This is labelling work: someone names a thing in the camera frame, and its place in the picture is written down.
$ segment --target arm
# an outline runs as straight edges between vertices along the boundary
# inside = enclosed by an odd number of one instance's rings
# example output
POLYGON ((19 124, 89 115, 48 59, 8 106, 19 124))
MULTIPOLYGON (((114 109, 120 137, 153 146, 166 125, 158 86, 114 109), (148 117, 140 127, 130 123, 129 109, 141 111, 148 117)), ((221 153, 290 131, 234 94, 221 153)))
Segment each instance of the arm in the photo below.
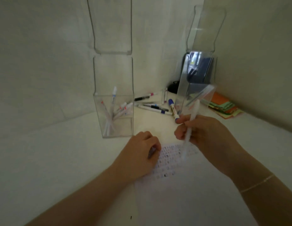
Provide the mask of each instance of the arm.
POLYGON ((150 132, 133 136, 114 163, 80 190, 66 197, 26 226, 94 225, 118 194, 155 166, 161 146, 150 132), (148 159, 152 146, 157 151, 148 159))
POLYGON ((260 162, 248 154, 218 120, 198 115, 177 119, 174 134, 184 140, 192 127, 190 142, 240 191, 259 225, 292 225, 292 192, 260 162))

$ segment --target blue cap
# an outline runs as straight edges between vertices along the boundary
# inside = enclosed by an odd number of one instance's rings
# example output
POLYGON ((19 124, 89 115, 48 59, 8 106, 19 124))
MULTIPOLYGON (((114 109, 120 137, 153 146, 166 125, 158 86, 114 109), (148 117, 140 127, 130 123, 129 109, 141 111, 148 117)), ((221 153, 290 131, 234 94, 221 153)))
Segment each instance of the blue cap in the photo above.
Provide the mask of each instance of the blue cap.
POLYGON ((169 103, 169 105, 174 104, 174 102, 173 102, 172 99, 169 99, 169 100, 168 100, 168 103, 169 103))

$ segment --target stack of sticky notes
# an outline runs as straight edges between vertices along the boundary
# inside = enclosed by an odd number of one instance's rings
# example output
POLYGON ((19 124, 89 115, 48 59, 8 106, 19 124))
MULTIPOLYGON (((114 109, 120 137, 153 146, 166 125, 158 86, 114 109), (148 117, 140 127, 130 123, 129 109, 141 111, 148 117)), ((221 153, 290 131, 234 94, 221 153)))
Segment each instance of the stack of sticky notes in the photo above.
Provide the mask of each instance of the stack of sticky notes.
POLYGON ((243 113, 233 102, 217 92, 214 93, 209 103, 209 108, 224 119, 233 118, 243 113))

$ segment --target white table surface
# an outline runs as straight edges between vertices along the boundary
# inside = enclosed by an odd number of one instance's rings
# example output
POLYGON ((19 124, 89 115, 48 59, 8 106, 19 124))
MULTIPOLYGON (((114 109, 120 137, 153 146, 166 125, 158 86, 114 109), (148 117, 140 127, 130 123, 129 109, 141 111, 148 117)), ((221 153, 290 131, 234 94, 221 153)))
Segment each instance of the white table surface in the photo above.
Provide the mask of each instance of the white table surface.
MULTIPOLYGON (((224 120, 239 143, 292 190, 292 133, 249 114, 224 120)), ((171 116, 135 108, 134 131, 161 143, 180 142, 171 116)), ((127 138, 102 139, 97 113, 0 140, 0 225, 23 225, 108 167, 127 138)), ((128 186, 99 225, 138 225, 134 186, 128 186)))

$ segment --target thin bracelet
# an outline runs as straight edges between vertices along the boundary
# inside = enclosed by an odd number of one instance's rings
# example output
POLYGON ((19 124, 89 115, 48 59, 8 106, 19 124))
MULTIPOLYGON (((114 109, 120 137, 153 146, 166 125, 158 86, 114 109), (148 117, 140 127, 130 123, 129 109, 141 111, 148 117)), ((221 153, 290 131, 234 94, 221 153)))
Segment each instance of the thin bracelet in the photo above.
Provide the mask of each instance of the thin bracelet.
POLYGON ((265 183, 267 180, 269 180, 269 179, 272 178, 273 176, 275 176, 275 175, 273 174, 273 175, 268 176, 268 177, 267 177, 266 179, 264 179, 263 181, 261 181, 261 182, 255 184, 255 185, 253 185, 253 186, 251 186, 251 187, 249 187, 249 188, 247 188, 247 189, 245 189, 245 190, 240 191, 240 193, 242 194, 242 193, 244 193, 244 192, 246 192, 246 191, 248 191, 248 190, 251 190, 251 189, 253 189, 253 188, 255 188, 255 187, 261 185, 262 183, 265 183))

